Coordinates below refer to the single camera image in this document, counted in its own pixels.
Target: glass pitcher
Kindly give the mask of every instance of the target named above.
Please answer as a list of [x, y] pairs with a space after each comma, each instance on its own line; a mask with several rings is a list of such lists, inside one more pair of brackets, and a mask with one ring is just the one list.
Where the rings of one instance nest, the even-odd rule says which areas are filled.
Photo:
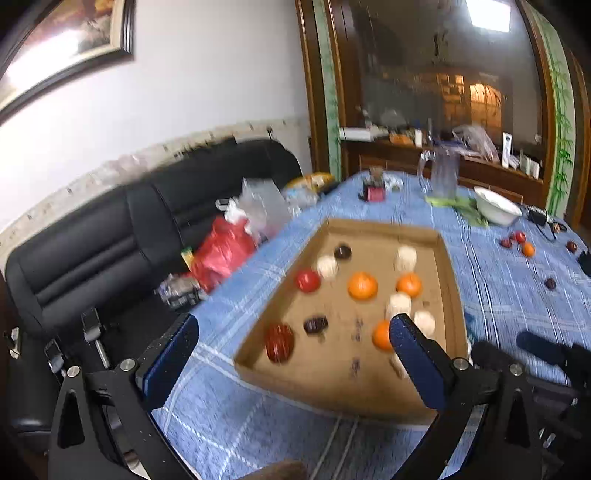
[[[431, 189], [428, 189], [423, 178], [425, 163], [429, 160], [431, 167]], [[425, 150], [418, 162], [417, 177], [423, 193], [430, 197], [454, 199], [456, 197], [457, 174], [460, 170], [460, 155], [445, 147]]]

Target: white bowl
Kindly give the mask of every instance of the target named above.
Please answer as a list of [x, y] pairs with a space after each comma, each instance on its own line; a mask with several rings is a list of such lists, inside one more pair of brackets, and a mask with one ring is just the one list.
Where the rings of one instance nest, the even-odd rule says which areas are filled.
[[503, 195], [482, 187], [474, 187], [474, 192], [478, 211], [492, 223], [509, 226], [523, 215], [521, 209]]

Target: red plastic bag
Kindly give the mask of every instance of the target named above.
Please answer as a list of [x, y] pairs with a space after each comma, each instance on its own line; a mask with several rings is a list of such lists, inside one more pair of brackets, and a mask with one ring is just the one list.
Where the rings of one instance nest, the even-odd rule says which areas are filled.
[[241, 220], [236, 225], [224, 217], [213, 221], [212, 232], [191, 263], [191, 273], [205, 292], [210, 293], [256, 250], [254, 240], [244, 231], [247, 221]]

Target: black leather sofa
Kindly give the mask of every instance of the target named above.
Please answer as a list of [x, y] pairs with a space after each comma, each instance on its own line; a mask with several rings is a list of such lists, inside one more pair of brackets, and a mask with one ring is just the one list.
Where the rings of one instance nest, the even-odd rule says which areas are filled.
[[8, 423], [27, 448], [45, 452], [58, 378], [44, 346], [57, 339], [70, 365], [103, 369], [83, 338], [81, 314], [96, 307], [111, 363], [137, 357], [177, 314], [153, 289], [168, 273], [186, 272], [180, 256], [198, 247], [216, 215], [215, 201], [238, 196], [243, 177], [282, 188], [301, 176], [296, 158], [271, 140], [226, 141], [185, 152], [89, 202], [16, 248], [5, 279], [18, 313], [22, 356], [10, 359]]

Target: pitcher handle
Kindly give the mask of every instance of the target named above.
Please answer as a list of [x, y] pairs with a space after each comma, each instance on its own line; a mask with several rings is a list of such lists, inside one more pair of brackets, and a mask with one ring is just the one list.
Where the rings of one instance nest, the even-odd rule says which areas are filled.
[[423, 150], [423, 152], [421, 153], [421, 157], [419, 158], [419, 161], [418, 161], [418, 167], [417, 167], [418, 183], [421, 186], [424, 195], [426, 195], [429, 192], [429, 189], [427, 188], [427, 185], [425, 183], [425, 179], [423, 178], [423, 170], [425, 170], [425, 164], [429, 160], [432, 160], [432, 159], [433, 159], [433, 152], [431, 150]]

